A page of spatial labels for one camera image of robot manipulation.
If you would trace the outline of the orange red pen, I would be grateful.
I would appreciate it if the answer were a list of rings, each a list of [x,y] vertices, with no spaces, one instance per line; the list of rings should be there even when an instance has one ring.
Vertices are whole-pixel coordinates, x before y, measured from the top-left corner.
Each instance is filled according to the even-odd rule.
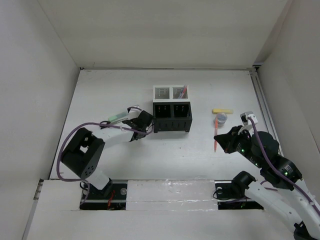
[[[214,119],[214,136],[218,134],[218,118],[217,116]],[[214,138],[214,152],[217,152],[217,141]]]

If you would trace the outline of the clear jar of paperclips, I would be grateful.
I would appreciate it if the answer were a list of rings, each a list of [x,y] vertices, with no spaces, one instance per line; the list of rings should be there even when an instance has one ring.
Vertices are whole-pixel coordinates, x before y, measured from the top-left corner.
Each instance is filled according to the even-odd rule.
[[[223,126],[228,119],[228,116],[224,112],[219,112],[215,115],[215,125],[218,127]]]

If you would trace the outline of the green highlighter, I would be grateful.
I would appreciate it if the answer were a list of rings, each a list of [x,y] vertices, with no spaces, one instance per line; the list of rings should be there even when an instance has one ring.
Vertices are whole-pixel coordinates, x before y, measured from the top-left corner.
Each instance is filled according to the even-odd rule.
[[[127,115],[128,115],[128,112],[127,111],[123,111],[123,112],[117,113],[117,114],[115,114],[113,116],[110,116],[108,118],[108,121],[111,122],[111,123],[112,122],[116,122],[118,120],[121,120],[121,119],[125,118]]]

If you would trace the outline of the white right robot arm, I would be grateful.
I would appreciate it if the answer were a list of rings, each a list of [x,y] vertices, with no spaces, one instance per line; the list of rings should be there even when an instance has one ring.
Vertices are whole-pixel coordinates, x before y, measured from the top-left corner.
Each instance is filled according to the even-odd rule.
[[[278,153],[279,143],[267,132],[250,134],[241,125],[214,136],[226,154],[240,153],[260,170],[272,185],[266,189],[246,171],[214,192],[217,200],[228,204],[251,199],[281,220],[296,240],[320,238],[320,205],[309,192],[302,173],[289,159]]]

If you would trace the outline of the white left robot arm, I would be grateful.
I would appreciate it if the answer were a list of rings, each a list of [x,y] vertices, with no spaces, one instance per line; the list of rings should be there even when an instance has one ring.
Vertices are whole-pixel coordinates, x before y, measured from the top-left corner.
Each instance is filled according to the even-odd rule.
[[[150,133],[147,128],[153,122],[153,115],[141,110],[132,119],[117,124],[87,122],[76,127],[64,140],[59,151],[56,171],[60,174],[60,163],[71,170],[77,178],[75,182],[84,182],[88,193],[107,198],[112,191],[112,180],[98,169],[103,150],[113,146],[138,141]]]

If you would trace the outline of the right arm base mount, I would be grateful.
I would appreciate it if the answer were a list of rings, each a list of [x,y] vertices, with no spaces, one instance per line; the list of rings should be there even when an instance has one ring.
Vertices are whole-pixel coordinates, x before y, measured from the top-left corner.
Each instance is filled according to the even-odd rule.
[[[218,210],[264,210],[256,201],[245,196],[245,190],[256,179],[241,171],[232,180],[217,180],[212,197],[217,200]]]

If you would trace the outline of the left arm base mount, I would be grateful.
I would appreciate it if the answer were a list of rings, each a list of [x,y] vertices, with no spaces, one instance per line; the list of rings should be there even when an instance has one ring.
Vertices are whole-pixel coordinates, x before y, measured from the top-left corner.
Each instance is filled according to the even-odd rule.
[[[106,192],[96,189],[90,184],[80,182],[82,195],[79,209],[84,211],[124,211],[127,204],[128,181],[111,180],[106,186]]]

